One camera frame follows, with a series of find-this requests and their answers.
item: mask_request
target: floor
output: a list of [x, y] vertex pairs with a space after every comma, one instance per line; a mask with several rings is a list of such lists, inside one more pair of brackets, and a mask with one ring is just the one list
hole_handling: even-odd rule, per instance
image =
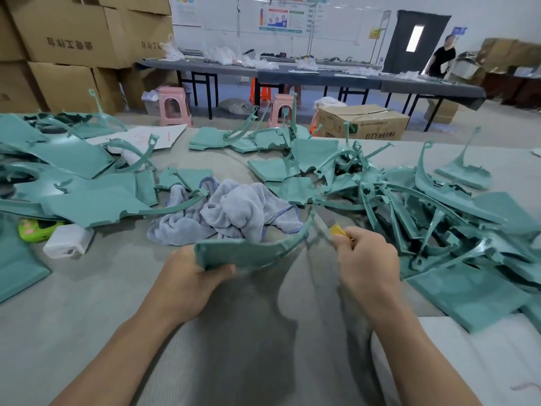
[[[249, 97], [248, 85], [219, 85], [219, 98], [241, 98], [247, 101]], [[329, 96], [338, 97], [338, 88], [329, 88]], [[314, 101], [323, 96], [323, 89], [303, 88], [302, 106], [298, 109], [298, 121], [309, 126], [314, 114]], [[385, 105], [387, 94], [379, 91], [370, 91], [367, 104]], [[402, 111], [407, 95], [393, 94], [389, 108]], [[360, 105], [362, 96], [350, 95], [348, 105]], [[219, 129], [233, 129], [240, 125], [245, 116], [234, 116], [225, 110], [213, 108], [213, 119], [208, 119], [207, 97], [204, 85], [198, 85], [198, 107], [194, 105], [193, 94], [191, 99], [194, 126], [216, 127]], [[539, 148], [541, 147], [541, 113], [537, 111], [519, 110], [513, 107], [500, 105], [493, 101], [486, 101], [478, 111], [460, 107], [451, 124], [433, 123], [428, 132], [423, 132], [426, 121], [423, 115], [428, 107], [425, 99], [419, 100], [408, 128], [402, 136], [403, 141], [434, 141], [440, 143], [463, 144], [468, 141], [476, 127], [482, 132], [473, 140], [472, 145], [481, 147], [501, 148]], [[123, 122], [134, 124], [158, 125], [158, 118], [140, 114], [118, 114]]]

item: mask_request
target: black t-shirt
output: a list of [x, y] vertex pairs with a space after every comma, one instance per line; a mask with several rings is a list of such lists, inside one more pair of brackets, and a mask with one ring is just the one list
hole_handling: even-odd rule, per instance
[[443, 77], [442, 65], [456, 57], [456, 50], [454, 47], [449, 50], [445, 50], [444, 47], [439, 47], [434, 53], [434, 63], [429, 68], [429, 75], [431, 77]]

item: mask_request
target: microfiber towel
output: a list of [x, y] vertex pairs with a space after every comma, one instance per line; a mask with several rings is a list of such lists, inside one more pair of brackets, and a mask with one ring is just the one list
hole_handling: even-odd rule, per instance
[[[213, 177], [207, 177], [199, 187], [208, 191], [207, 198], [185, 211], [152, 221], [148, 239], [161, 245], [183, 246], [217, 233], [219, 239], [246, 238], [260, 242], [268, 225], [286, 234], [302, 228], [297, 206], [276, 197], [259, 182], [246, 185], [227, 179], [219, 184]], [[186, 189], [174, 185], [167, 206], [186, 200]]]

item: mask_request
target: yellow sign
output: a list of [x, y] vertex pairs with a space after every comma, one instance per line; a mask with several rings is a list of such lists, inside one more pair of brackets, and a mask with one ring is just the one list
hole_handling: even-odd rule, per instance
[[382, 34], [381, 28], [373, 28], [370, 30], [369, 39], [370, 40], [379, 40], [379, 36]]

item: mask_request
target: person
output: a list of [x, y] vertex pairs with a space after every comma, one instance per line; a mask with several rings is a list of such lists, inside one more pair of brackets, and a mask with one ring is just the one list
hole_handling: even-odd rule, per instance
[[[387, 356], [404, 406], [480, 406], [460, 375], [402, 301], [394, 246], [372, 231], [345, 229], [334, 236], [341, 283], [364, 309]], [[198, 316], [213, 290], [234, 276], [223, 265], [203, 272], [193, 246], [167, 259], [145, 300], [102, 351], [50, 406], [127, 406], [152, 358], [179, 325]]]
[[429, 63], [426, 65], [425, 71], [431, 77], [443, 78], [447, 71], [442, 72], [442, 65], [449, 63], [447, 68], [451, 67], [451, 61], [456, 58], [456, 50], [454, 49], [455, 36], [445, 37], [445, 44], [443, 47], [439, 47], [434, 55], [430, 58]]

